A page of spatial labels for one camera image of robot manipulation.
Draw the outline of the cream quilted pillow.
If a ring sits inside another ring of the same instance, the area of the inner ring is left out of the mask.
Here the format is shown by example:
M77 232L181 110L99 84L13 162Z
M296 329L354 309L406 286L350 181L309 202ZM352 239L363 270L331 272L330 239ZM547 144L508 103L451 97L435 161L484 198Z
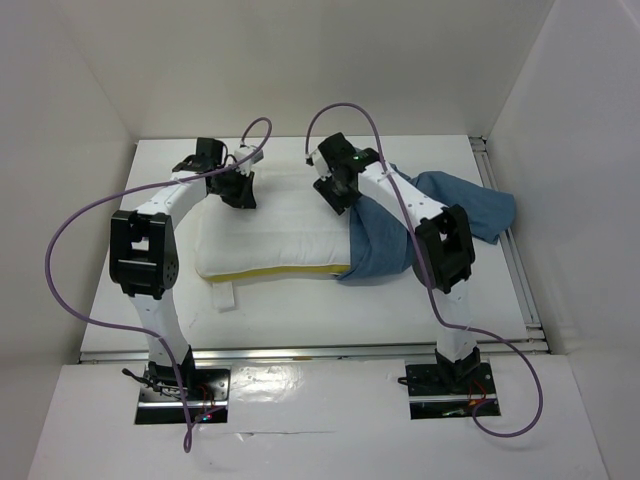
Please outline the cream quilted pillow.
M233 310L233 284L288 274L340 275L350 269L349 217L313 189L313 172L258 168L257 207L236 209L211 195L202 202L195 270L212 285L213 305Z

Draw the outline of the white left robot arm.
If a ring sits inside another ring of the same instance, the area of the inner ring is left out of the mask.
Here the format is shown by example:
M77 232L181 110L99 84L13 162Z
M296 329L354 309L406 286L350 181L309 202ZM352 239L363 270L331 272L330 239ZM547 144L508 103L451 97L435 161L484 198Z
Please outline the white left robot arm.
M195 152L172 169L169 185L139 207L111 217L110 278L131 300L142 327L152 332L147 373L140 382L163 387L176 399L193 394L198 376L173 298L179 275L175 227L209 195L232 208L254 209L252 167L263 158L261 149L244 142L228 156L224 142L199 138Z

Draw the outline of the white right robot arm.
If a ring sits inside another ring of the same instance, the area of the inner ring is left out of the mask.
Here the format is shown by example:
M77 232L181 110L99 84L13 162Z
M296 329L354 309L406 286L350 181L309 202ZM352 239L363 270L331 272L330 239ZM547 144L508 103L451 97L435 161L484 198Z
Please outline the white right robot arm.
M347 278L414 272L426 287L439 323L436 379L460 391L480 364L469 331L468 280L475 250L466 211L422 192L381 152L358 149L341 133L307 153L313 187L337 214L350 216L351 267Z

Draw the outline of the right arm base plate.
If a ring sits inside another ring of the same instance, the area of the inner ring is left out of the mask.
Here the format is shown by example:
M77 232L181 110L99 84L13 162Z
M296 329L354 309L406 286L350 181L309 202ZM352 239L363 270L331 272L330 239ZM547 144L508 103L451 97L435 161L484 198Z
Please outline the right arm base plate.
M476 406L480 406L478 417L501 415L493 371L488 362L481 362L455 385L448 385L440 378L436 364L409 364L397 383L407 390L412 420L472 417Z

